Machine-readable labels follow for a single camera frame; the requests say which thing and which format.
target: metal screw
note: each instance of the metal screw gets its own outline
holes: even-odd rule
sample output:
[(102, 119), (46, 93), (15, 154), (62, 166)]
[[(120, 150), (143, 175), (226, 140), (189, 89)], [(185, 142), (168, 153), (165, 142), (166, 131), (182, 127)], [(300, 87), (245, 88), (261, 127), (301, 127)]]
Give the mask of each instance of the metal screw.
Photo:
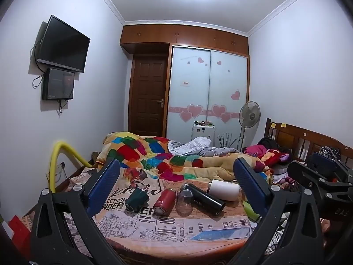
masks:
[(306, 195), (312, 195), (312, 192), (311, 192), (311, 190), (310, 189), (304, 189), (304, 193), (306, 194)]
[(42, 190), (42, 195), (47, 195), (49, 193), (49, 189), (45, 188)]
[(83, 185), (80, 183), (73, 186), (74, 191), (80, 191), (81, 189), (83, 189)]
[(271, 189), (272, 189), (273, 191), (280, 191), (280, 190), (281, 190), (281, 188), (280, 188), (278, 185), (276, 185), (276, 184), (271, 185)]

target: yellow hose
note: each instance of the yellow hose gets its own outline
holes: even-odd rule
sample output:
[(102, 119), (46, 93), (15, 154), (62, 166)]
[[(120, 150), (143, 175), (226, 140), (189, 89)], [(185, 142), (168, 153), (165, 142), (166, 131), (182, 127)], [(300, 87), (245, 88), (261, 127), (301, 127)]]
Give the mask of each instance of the yellow hose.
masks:
[(60, 149), (66, 149), (71, 153), (78, 161), (80, 161), (86, 167), (92, 167), (78, 152), (69, 144), (63, 141), (59, 141), (54, 145), (52, 156), (50, 159), (50, 168), (49, 168), (49, 189), (52, 193), (55, 193), (55, 173), (56, 173), (56, 161), (58, 159)]

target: bed frame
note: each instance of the bed frame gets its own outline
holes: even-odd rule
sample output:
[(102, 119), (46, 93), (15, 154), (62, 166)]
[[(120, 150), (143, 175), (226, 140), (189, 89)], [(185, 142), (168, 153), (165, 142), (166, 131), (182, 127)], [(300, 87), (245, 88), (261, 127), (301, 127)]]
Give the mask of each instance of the bed frame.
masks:
[(341, 160), (352, 168), (353, 149), (332, 137), (289, 124), (273, 123), (269, 118), (264, 136), (271, 136), (280, 146), (292, 149), (293, 159), (297, 161), (305, 161), (313, 152), (318, 152), (321, 146), (339, 148)]

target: frosted glass door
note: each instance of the frosted glass door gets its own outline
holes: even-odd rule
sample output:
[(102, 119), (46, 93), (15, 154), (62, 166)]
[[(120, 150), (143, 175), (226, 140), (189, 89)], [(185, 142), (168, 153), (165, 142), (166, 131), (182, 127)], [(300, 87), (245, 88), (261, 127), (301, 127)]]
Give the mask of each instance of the frosted glass door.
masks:
[(191, 141), (195, 120), (206, 120), (211, 52), (176, 47), (169, 90), (167, 138)]
[(246, 102), (247, 76), (247, 58), (212, 51), (207, 120), (216, 126), (216, 147), (220, 146), (218, 134), (229, 133), (233, 139), (239, 137), (238, 118)]

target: door handle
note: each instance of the door handle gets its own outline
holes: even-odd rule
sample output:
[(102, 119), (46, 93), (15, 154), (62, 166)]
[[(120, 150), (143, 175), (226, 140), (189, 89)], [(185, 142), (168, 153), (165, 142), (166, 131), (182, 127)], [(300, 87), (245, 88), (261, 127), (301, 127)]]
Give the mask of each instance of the door handle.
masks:
[(164, 108), (164, 99), (162, 98), (161, 101), (158, 101), (157, 103), (160, 103), (161, 104), (161, 108)]

